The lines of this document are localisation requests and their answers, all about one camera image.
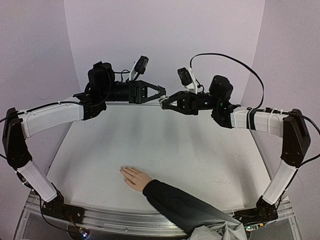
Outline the clear nail polish bottle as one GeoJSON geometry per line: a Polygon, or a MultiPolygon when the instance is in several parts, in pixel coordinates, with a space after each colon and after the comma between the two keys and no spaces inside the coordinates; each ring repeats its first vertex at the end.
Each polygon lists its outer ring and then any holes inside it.
{"type": "Polygon", "coordinates": [[[159,99],[159,104],[163,110],[168,110],[171,106],[170,98],[167,96],[165,99],[159,99]]]}

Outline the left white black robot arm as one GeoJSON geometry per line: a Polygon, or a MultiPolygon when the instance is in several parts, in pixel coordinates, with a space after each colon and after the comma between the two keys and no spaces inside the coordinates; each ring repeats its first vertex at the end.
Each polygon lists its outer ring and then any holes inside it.
{"type": "Polygon", "coordinates": [[[164,87],[139,80],[149,59],[141,56],[129,71],[128,81],[117,81],[108,62],[97,62],[88,71],[84,92],[72,97],[18,111],[10,108],[3,119],[2,144],[5,158],[24,185],[35,191],[56,218],[68,213],[64,197],[33,162],[26,139],[56,126],[96,118],[106,111],[107,102],[143,104],[166,94],[164,87]]]}

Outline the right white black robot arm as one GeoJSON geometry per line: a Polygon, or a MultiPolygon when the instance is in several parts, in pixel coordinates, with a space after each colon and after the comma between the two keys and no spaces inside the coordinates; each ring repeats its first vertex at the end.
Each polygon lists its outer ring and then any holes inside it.
{"type": "Polygon", "coordinates": [[[213,77],[208,93],[179,91],[160,99],[164,110],[173,110],[184,115],[198,115],[199,111],[211,110],[211,117],[221,127],[248,129],[282,138],[280,164],[268,187],[251,209],[236,211],[235,219],[245,226],[262,224],[278,218],[276,202],[289,188],[301,166],[311,137],[298,109],[284,112],[275,108],[253,109],[231,104],[229,99],[233,86],[226,77],[213,77]]]}

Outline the black sleeved forearm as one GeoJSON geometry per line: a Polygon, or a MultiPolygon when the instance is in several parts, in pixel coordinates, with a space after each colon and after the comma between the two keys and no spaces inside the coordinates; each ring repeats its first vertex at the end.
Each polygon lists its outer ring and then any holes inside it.
{"type": "Polygon", "coordinates": [[[147,201],[186,234],[198,227],[236,229],[241,222],[212,205],[159,180],[151,180],[143,189],[147,201]]]}

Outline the mannequin hand on table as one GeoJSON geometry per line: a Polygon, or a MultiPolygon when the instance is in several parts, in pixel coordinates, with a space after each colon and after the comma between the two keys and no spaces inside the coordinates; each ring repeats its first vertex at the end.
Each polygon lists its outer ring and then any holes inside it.
{"type": "Polygon", "coordinates": [[[133,190],[142,192],[153,179],[143,171],[134,167],[121,167],[120,173],[124,177],[124,182],[133,190]]]}

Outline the grey fabric garment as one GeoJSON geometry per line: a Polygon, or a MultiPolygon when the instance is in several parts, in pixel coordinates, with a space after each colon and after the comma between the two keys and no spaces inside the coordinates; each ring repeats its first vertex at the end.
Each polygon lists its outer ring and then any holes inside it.
{"type": "Polygon", "coordinates": [[[247,240],[247,234],[242,223],[224,222],[211,227],[199,226],[193,230],[188,240],[247,240]]]}

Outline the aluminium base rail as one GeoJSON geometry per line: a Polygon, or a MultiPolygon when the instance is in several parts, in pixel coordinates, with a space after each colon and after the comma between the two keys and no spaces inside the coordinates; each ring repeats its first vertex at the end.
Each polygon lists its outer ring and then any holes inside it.
{"type": "MultiPolygon", "coordinates": [[[[46,206],[40,205],[39,197],[31,193],[23,208],[21,217],[28,219],[30,214],[44,215],[52,224],[54,221],[72,227],[83,227],[89,230],[101,230],[114,234],[128,234],[145,237],[182,237],[183,231],[159,213],[124,212],[116,210],[103,210],[97,208],[83,208],[68,206],[62,218],[53,217],[53,212],[46,206]]],[[[277,207],[277,214],[269,220],[248,222],[244,212],[228,212],[231,216],[239,217],[244,222],[245,231],[250,233],[260,228],[265,228],[273,223],[288,221],[289,228],[296,230],[296,218],[291,202],[285,197],[277,207]]]]}

